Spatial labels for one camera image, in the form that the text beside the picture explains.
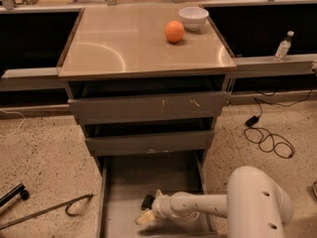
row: white wire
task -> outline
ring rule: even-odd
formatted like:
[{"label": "white wire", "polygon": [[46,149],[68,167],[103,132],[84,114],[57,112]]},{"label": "white wire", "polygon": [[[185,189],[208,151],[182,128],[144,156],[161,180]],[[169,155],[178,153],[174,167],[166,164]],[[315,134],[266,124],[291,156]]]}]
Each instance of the white wire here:
[{"label": "white wire", "polygon": [[0,138],[8,138],[8,137],[11,137],[12,135],[14,135],[14,134],[21,128],[22,124],[23,124],[23,123],[25,122],[25,120],[27,119],[27,118],[25,117],[25,115],[22,114],[22,113],[20,113],[20,112],[7,112],[7,111],[1,110],[1,109],[0,109],[0,112],[5,113],[5,114],[18,114],[18,115],[21,115],[21,116],[23,117],[23,120],[22,120],[22,122],[20,123],[20,125],[18,126],[17,129],[15,129],[12,133],[10,133],[10,134],[8,134],[8,135],[1,135],[1,134],[0,134]]}]

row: floor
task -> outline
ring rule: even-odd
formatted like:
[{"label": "floor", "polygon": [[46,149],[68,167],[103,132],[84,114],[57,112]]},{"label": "floor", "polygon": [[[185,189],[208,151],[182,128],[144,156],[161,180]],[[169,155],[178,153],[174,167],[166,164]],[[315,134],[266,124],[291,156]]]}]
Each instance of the floor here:
[{"label": "floor", "polygon": [[[290,104],[307,92],[260,96],[269,102]],[[311,185],[317,180],[317,92],[306,101],[290,107],[262,104],[263,115],[257,127],[267,128],[287,139],[295,149],[291,159],[264,153],[249,142],[245,122],[259,115],[252,96],[236,96],[218,118],[212,148],[203,172],[210,193],[226,193],[232,171],[254,166],[271,176],[290,195],[294,217],[284,228],[287,238],[316,237],[317,199]],[[20,107],[0,112],[0,196],[23,183],[31,197],[19,196],[0,208],[0,224],[49,208],[87,193],[90,200],[28,220],[0,231],[0,238],[95,237],[101,176],[90,157],[84,137],[66,105]],[[226,219],[213,217],[219,233],[228,232]]]}]

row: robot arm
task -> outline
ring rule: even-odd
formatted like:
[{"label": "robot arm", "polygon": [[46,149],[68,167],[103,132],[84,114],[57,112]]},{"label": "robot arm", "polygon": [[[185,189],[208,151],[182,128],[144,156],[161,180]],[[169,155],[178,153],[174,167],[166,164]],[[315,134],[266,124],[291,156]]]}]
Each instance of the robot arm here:
[{"label": "robot arm", "polygon": [[231,238],[283,238],[283,225],[293,215],[286,192],[267,174],[252,167],[232,173],[227,195],[177,192],[168,196],[158,190],[152,208],[153,218],[149,220],[194,221],[200,212],[228,218]]}]

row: power cord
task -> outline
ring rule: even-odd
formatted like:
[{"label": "power cord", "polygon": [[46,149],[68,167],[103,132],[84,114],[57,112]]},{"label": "power cord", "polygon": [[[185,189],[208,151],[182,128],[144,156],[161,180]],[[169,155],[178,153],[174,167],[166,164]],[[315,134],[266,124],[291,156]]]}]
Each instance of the power cord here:
[{"label": "power cord", "polygon": [[[248,126],[247,129],[245,129],[244,134],[246,136],[246,138],[254,143],[254,144],[258,144],[259,148],[261,151],[265,152],[265,153],[271,153],[271,152],[275,152],[276,155],[278,155],[281,158],[284,159],[290,159],[295,155],[295,148],[292,146],[292,144],[286,140],[284,137],[275,134],[275,133],[271,133],[268,129],[266,128],[255,128],[253,127],[255,124],[257,124],[261,118],[261,116],[263,115],[263,109],[261,106],[261,103],[267,104],[267,105],[276,105],[276,106],[282,106],[282,107],[290,107],[292,105],[295,105],[299,102],[305,101],[309,98],[309,96],[311,95],[313,90],[310,90],[308,92],[308,94],[300,100],[297,100],[295,102],[292,102],[290,104],[281,104],[281,103],[272,103],[272,102],[267,102],[264,101],[262,99],[259,98],[254,98],[255,102],[257,103],[257,105],[260,108],[260,115],[259,116],[253,116],[251,117],[249,120],[246,121],[246,125]],[[258,137],[257,140],[253,140],[250,136],[251,132],[257,132],[258,134],[260,134],[260,137]],[[267,150],[264,148],[264,143],[267,144],[268,141],[271,141],[271,147],[269,147]],[[286,147],[286,149],[288,149],[288,153],[287,154],[282,154],[278,152],[278,148],[280,148],[281,146]]]},{"label": "power cord", "polygon": [[20,123],[20,125],[12,133],[10,133],[8,135],[1,135],[0,134],[0,138],[8,138],[8,137],[11,137],[12,135],[16,134],[16,132],[21,128],[22,124],[27,119],[26,116],[24,114],[20,113],[20,112],[7,112],[7,111],[1,110],[1,109],[0,109],[0,112],[5,113],[5,114],[19,114],[19,115],[21,115],[23,117],[23,120]]}]

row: orange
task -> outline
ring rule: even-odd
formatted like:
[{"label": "orange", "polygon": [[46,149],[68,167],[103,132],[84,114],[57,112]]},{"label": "orange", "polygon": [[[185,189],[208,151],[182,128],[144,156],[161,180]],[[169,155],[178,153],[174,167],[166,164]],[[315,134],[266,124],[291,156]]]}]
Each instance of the orange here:
[{"label": "orange", "polygon": [[184,35],[184,27],[178,21],[170,21],[165,26],[165,36],[171,43],[179,42]]}]

